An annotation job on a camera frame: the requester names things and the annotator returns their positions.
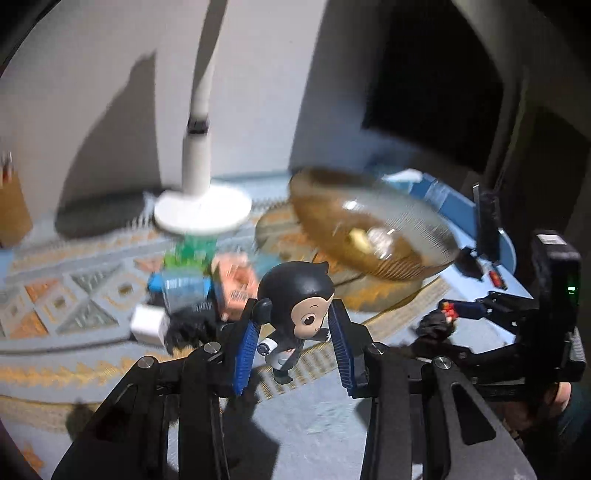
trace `monkey figurine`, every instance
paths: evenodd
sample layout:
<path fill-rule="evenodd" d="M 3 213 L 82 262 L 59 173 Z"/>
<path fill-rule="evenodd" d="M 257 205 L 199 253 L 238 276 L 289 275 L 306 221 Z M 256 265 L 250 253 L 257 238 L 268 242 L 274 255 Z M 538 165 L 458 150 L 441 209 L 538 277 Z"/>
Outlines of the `monkey figurine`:
<path fill-rule="evenodd" d="M 257 347 L 279 384 L 293 379 L 289 370 L 300 359 L 306 340 L 328 342 L 330 332 L 322 327 L 335 286 L 327 262 L 286 262 L 269 270 L 259 283 L 258 299 L 271 301 L 270 324 L 275 331 Z"/>

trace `lamp base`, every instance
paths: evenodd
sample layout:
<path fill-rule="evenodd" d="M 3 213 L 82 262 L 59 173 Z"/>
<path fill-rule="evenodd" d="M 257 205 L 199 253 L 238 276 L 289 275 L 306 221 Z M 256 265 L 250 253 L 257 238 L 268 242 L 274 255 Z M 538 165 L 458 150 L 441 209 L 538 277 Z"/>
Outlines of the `lamp base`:
<path fill-rule="evenodd" d="M 156 201 L 158 226 L 181 235 L 217 235 L 240 225 L 248 217 L 252 199 L 229 184 L 215 183 L 199 196 L 166 191 Z"/>

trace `person's hand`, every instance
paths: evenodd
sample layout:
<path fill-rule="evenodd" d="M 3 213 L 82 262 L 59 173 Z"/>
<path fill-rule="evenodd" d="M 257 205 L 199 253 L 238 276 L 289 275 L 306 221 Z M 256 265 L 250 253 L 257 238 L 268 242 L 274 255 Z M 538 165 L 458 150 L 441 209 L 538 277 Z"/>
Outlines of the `person's hand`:
<path fill-rule="evenodd" d="M 522 432 L 544 420 L 560 415 L 569 404 L 570 392 L 570 383 L 553 384 L 541 400 L 538 411 L 544 412 L 542 416 L 532 414 L 527 403 L 516 401 L 503 403 L 502 414 L 510 428 Z"/>

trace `white power adapter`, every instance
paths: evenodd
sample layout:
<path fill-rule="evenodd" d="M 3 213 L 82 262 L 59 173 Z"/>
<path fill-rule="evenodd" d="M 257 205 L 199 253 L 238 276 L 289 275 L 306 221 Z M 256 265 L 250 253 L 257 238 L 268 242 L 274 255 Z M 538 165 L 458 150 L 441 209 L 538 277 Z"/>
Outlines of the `white power adapter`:
<path fill-rule="evenodd" d="M 170 319 L 162 307 L 136 305 L 131 317 L 131 333 L 138 342 L 165 346 L 164 337 L 169 326 Z"/>

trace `metal screw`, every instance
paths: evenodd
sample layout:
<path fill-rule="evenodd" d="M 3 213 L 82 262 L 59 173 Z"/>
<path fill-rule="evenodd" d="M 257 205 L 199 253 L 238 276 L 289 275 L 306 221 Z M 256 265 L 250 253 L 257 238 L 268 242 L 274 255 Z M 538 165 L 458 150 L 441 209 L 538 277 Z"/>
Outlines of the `metal screw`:
<path fill-rule="evenodd" d="M 433 359 L 433 365 L 442 370 L 449 370 L 452 367 L 452 361 L 446 356 L 437 356 Z"/>
<path fill-rule="evenodd" d="M 143 356 L 138 360 L 138 367 L 140 368 L 150 368 L 154 364 L 154 358 L 151 356 Z"/>
<path fill-rule="evenodd" d="M 207 353 L 218 353 L 222 349 L 222 346 L 217 342 L 208 342 L 203 347 Z"/>
<path fill-rule="evenodd" d="M 388 347 L 380 342 L 370 343 L 367 347 L 368 352 L 372 353 L 373 355 L 383 355 Z"/>

